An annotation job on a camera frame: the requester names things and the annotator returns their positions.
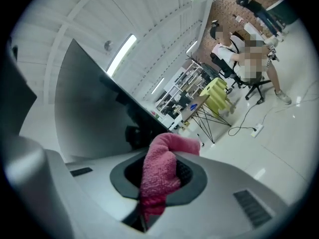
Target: ceiling light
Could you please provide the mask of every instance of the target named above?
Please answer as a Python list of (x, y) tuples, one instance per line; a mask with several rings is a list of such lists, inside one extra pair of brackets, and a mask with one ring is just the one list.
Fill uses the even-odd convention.
[(188, 53), (191, 49), (192, 49), (192, 47), (194, 47), (194, 45), (197, 43), (197, 41), (195, 41), (191, 46), (190, 46), (190, 48), (186, 51), (186, 53)]
[(154, 93), (155, 90), (159, 87), (159, 85), (162, 83), (163, 80), (164, 80), (164, 78), (162, 78), (161, 81), (157, 84), (157, 86), (155, 87), (155, 89), (152, 91), (151, 95), (153, 95), (153, 93)]
[(128, 52), (128, 50), (131, 48), (131, 46), (135, 43), (136, 37), (135, 35), (131, 34), (129, 38), (125, 41), (125, 43), (120, 48), (119, 52), (116, 54), (115, 58), (113, 59), (111, 65), (107, 69), (106, 73), (109, 76), (112, 76), (117, 69), (119, 63), (125, 56), (125, 54)]

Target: black wire stand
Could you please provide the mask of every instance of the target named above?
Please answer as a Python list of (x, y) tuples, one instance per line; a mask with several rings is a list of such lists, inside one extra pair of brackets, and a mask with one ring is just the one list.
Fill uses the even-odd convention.
[[(211, 115), (207, 111), (205, 111), (205, 107), (208, 108), (215, 116)], [(219, 124), (231, 126), (224, 118), (222, 118), (219, 114), (215, 113), (213, 110), (211, 110), (207, 105), (203, 104), (202, 107), (200, 107), (196, 113), (193, 115), (193, 118), (197, 125), (204, 131), (204, 133), (207, 135), (209, 140), (211, 140), (212, 143), (214, 142), (213, 135), (210, 130), (209, 121), (213, 121)]]

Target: power strip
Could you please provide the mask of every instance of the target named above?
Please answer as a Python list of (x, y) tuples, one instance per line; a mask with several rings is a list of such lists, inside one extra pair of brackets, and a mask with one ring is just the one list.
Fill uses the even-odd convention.
[(251, 133), (251, 136), (256, 138), (256, 136), (260, 133), (260, 131), (264, 128), (264, 125), (258, 123), (256, 126), (255, 126), (255, 129), (256, 131), (252, 131)]

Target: tiled floor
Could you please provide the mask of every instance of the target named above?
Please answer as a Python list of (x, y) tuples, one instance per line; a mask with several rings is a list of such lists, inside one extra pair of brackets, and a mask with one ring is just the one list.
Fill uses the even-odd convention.
[[(297, 21), (288, 29), (289, 35), (277, 47), (280, 62), (275, 61), (274, 65), (292, 105), (281, 103), (269, 83), (262, 88), (266, 101), (253, 107), (243, 124), (249, 127), (264, 120), (264, 128), (256, 138), (250, 135), (251, 129), (241, 129), (230, 137), (229, 127), (212, 122), (210, 128), (216, 142), (212, 144), (194, 121), (189, 125), (192, 133), (184, 131), (181, 135), (195, 138), (199, 133), (205, 142), (201, 156), (239, 167), (292, 204), (303, 195), (318, 163), (319, 99), (313, 99), (319, 97), (319, 78), (318, 57), (302, 23)], [(232, 126), (239, 126), (259, 99), (256, 93), (246, 101), (247, 92), (247, 88), (235, 88), (229, 95), (236, 109), (233, 114), (225, 113), (224, 118)]]

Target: brown wallpaper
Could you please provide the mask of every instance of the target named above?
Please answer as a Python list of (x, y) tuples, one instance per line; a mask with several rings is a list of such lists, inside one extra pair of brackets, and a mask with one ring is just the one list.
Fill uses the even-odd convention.
[[(277, 2), (278, 0), (256, 0), (260, 2), (264, 8), (267, 8)], [(207, 26), (204, 32), (203, 39), (200, 43), (200, 47), (197, 51), (197, 57), (201, 62), (210, 63), (209, 54), (217, 42), (212, 39), (209, 35), (209, 30), (211, 22), (215, 19), (219, 21), (222, 25), (227, 25), (231, 32), (237, 31), (245, 39), (249, 38), (249, 34), (244, 30), (243, 26), (237, 23), (232, 16), (232, 14), (242, 16), (246, 21), (252, 23), (257, 29), (261, 30), (261, 26), (256, 21), (253, 13), (249, 10), (236, 4), (235, 0), (216, 0), (213, 2), (210, 14), (207, 21)], [(270, 37), (271, 34), (268, 30), (263, 30), (263, 32)]]

